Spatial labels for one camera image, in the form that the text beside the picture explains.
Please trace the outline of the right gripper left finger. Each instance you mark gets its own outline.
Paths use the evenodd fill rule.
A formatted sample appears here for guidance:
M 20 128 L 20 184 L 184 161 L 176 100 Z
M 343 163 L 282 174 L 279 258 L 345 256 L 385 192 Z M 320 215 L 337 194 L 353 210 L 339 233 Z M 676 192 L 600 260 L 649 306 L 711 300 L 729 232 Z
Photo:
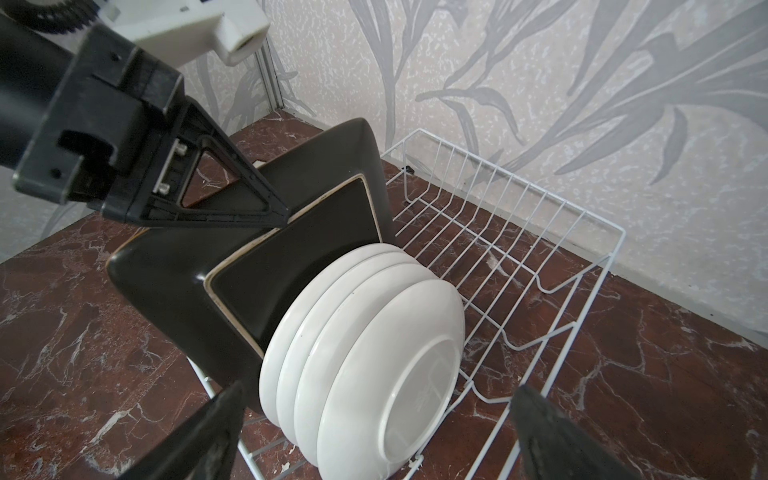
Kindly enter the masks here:
M 237 381 L 208 401 L 141 460 L 123 479 L 228 479 L 245 413 Z

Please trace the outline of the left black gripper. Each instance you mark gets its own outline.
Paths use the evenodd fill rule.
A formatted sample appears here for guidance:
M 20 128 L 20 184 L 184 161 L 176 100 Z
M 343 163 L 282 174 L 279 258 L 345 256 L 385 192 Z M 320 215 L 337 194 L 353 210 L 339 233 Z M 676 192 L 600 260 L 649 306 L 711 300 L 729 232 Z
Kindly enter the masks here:
M 111 220 L 180 225 L 158 192 L 185 102 L 176 69 L 103 25 L 71 53 L 1 18 L 1 164 L 20 193 Z

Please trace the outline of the white round plate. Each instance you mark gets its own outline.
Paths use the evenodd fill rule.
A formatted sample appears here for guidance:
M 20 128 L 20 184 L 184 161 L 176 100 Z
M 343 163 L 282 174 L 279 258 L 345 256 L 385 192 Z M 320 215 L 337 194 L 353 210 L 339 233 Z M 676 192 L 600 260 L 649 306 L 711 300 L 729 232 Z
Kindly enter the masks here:
M 404 262 L 418 262 L 413 259 L 413 257 L 400 249 L 399 251 L 395 252 L 374 255 L 373 257 L 370 257 L 355 266 L 361 265 L 371 259 L 381 260 L 384 266 L 396 265 Z M 329 288 L 322 294 L 322 296 L 329 291 Z M 288 349 L 286 358 L 283 362 L 278 380 L 277 413 L 280 424 L 279 427 L 282 429 L 285 436 L 296 446 L 296 436 L 294 431 L 294 404 L 296 389 L 299 379 L 302 375 L 302 370 L 305 366 L 309 351 L 312 349 L 319 331 L 322 329 L 322 325 L 325 323 L 325 318 L 320 313 L 320 299 L 310 309 L 309 313 L 304 319 L 304 322 L 294 336 L 293 341 Z
M 310 275 L 310 282 L 300 291 L 283 315 L 265 351 L 259 378 L 259 395 L 264 414 L 274 425 L 280 426 L 277 413 L 277 387 L 282 365 L 293 338 L 310 309 L 331 284 L 353 266 L 374 255 L 399 250 L 399 247 L 388 243 L 363 245 L 338 257 L 318 273 Z
M 456 288 L 441 279 L 390 300 L 353 345 L 317 440 L 324 479 L 386 479 L 430 438 L 453 394 L 465 339 Z
M 404 289 L 435 275 L 418 262 L 384 266 L 371 259 L 335 281 L 319 301 L 325 323 L 309 351 L 294 404 L 296 444 L 314 466 L 320 421 L 331 387 L 359 336 Z

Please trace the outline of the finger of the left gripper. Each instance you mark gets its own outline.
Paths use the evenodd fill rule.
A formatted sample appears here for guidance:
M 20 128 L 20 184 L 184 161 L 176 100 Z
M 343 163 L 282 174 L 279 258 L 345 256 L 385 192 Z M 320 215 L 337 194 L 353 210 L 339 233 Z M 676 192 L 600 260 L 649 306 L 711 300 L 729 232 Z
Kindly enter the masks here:
M 268 179 L 236 148 L 210 115 L 184 100 L 163 164 L 150 170 L 155 185 L 143 194 L 143 225 L 162 228 L 283 228 L 290 209 Z M 233 180 L 231 202 L 185 203 L 199 164 L 210 159 Z

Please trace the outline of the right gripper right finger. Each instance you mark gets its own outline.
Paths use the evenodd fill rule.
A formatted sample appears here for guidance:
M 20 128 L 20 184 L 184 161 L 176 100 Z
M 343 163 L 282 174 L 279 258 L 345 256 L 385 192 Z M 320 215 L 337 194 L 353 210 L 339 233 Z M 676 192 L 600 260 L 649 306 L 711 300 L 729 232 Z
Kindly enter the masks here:
M 634 479 L 629 469 L 535 389 L 522 385 L 510 401 L 529 479 Z

